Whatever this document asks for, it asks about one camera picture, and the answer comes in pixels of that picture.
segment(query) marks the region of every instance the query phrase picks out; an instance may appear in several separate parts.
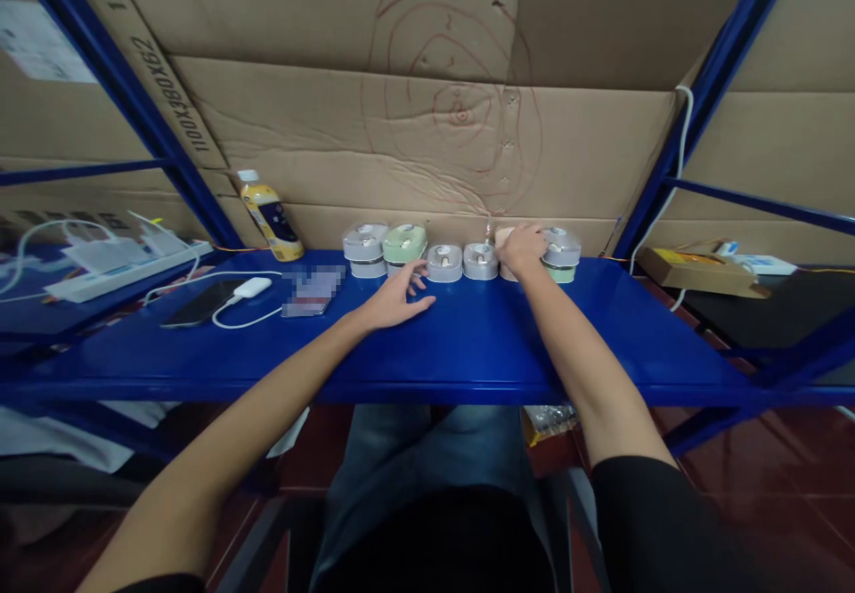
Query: person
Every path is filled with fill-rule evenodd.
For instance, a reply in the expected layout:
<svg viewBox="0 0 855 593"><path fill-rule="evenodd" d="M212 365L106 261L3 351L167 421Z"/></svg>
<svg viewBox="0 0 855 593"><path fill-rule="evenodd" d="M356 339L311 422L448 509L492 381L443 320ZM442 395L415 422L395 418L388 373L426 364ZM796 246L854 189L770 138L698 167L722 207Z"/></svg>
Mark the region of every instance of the person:
<svg viewBox="0 0 855 593"><path fill-rule="evenodd" d="M579 413L614 591L753 589L738 547L679 471L639 391L541 264L541 226L521 224L499 252ZM217 514L330 373L372 331L435 298L424 261L404 266L248 390L173 460L128 511L79 593L202 591ZM458 406L436 426L427 407L357 406L329 493L313 576L351 590L554 590L531 515L519 409Z"/></svg>

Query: small container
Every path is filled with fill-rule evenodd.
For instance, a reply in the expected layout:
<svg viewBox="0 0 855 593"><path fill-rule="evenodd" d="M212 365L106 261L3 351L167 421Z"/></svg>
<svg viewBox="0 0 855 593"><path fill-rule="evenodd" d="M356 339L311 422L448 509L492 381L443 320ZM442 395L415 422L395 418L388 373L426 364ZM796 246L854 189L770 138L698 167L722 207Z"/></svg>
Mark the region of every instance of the small container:
<svg viewBox="0 0 855 593"><path fill-rule="evenodd" d="M505 241L508 240L508 237L514 231L514 228L516 228L516 226L510 226L509 228L500 228L496 232L496 248L501 248L505 245ZM508 281L519 281L519 279L517 279L514 273L511 272L508 266L506 266L505 264L499 266L499 275L501 275L503 279L506 279Z"/></svg>
<svg viewBox="0 0 855 593"><path fill-rule="evenodd" d="M543 265L556 283L570 283L582 257L582 243L563 228L546 228L543 236L549 243L541 259Z"/></svg>
<svg viewBox="0 0 855 593"><path fill-rule="evenodd" d="M490 244L472 243L463 249L463 274L474 280L491 280L499 274L499 258Z"/></svg>
<svg viewBox="0 0 855 593"><path fill-rule="evenodd" d="M438 244L427 251L427 278L451 283L463 276L463 251L456 244Z"/></svg>
<svg viewBox="0 0 855 593"><path fill-rule="evenodd" d="M420 223L397 223L383 238L383 258L391 276L415 259L421 259L428 248L428 231Z"/></svg>
<svg viewBox="0 0 855 593"><path fill-rule="evenodd" d="M357 223L345 232L342 246L350 272L359 279L374 279L386 274L383 260L383 237L389 227L385 223Z"/></svg>

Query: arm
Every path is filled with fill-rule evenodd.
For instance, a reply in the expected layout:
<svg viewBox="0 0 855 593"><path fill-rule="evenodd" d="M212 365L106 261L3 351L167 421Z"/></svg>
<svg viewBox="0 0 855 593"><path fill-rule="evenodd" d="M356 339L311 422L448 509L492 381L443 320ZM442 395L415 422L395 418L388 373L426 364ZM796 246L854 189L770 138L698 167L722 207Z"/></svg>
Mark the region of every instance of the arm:
<svg viewBox="0 0 855 593"><path fill-rule="evenodd" d="M585 431L593 465L640 455L676 463L656 430L638 388L606 342L541 264L541 227L518 226L499 252L523 286L537 328Z"/></svg>
<svg viewBox="0 0 855 593"><path fill-rule="evenodd" d="M345 356L375 329L425 311L412 262L364 305L346 314L250 388L149 485L130 509L78 593L110 593L167 573L201 575L220 507L259 458L291 427Z"/></svg>

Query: black sleeve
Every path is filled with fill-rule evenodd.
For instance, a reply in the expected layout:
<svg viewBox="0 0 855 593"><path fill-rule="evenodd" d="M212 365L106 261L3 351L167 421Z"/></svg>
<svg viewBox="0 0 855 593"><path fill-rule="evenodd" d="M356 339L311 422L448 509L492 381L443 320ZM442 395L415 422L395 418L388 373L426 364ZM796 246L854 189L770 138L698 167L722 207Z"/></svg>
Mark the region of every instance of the black sleeve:
<svg viewBox="0 0 855 593"><path fill-rule="evenodd" d="M138 581L116 593L205 593L205 583L196 575L171 573Z"/></svg>
<svg viewBox="0 0 855 593"><path fill-rule="evenodd" d="M745 554L673 466L611 458L594 467L591 481L615 593L758 590Z"/></svg>

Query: forearm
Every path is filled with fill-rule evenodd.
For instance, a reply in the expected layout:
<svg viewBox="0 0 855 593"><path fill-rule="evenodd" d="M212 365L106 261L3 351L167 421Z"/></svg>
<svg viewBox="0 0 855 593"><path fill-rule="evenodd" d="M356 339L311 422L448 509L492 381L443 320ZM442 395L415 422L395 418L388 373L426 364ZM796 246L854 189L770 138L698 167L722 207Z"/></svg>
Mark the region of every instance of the forearm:
<svg viewBox="0 0 855 593"><path fill-rule="evenodd" d="M517 276L561 383L579 412L591 461L644 455L674 464L638 388L573 300L539 263Z"/></svg>
<svg viewBox="0 0 855 593"><path fill-rule="evenodd" d="M368 332L358 315L346 315L242 395L149 485L78 593L110 593L159 574L201 575L225 498Z"/></svg>

